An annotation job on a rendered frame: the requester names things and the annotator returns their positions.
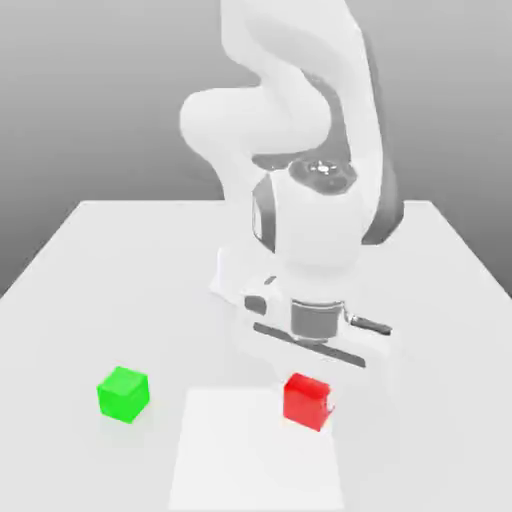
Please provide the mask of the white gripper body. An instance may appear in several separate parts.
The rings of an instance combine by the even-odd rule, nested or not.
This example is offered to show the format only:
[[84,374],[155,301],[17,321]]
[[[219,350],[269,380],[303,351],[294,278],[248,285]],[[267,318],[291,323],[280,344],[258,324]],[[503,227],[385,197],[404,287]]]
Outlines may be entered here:
[[288,333],[254,322],[238,322],[238,348],[266,363],[279,380],[300,373],[325,383],[391,381],[391,338],[350,327],[324,344],[294,340]]

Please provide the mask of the small red cube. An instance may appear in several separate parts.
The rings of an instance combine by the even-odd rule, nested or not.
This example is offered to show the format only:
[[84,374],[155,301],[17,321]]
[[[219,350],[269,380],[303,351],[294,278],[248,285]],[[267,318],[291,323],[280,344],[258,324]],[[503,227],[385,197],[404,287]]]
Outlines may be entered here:
[[326,382],[294,373],[283,387],[283,416],[303,427],[321,432],[335,408],[333,388]]

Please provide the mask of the small green cube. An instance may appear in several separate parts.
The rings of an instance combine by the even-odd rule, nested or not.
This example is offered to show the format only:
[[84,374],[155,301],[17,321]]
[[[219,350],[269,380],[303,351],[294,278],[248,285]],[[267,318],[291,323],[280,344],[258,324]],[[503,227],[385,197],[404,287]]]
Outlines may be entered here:
[[149,380],[144,373],[117,366],[97,386],[100,412],[131,424],[149,404]]

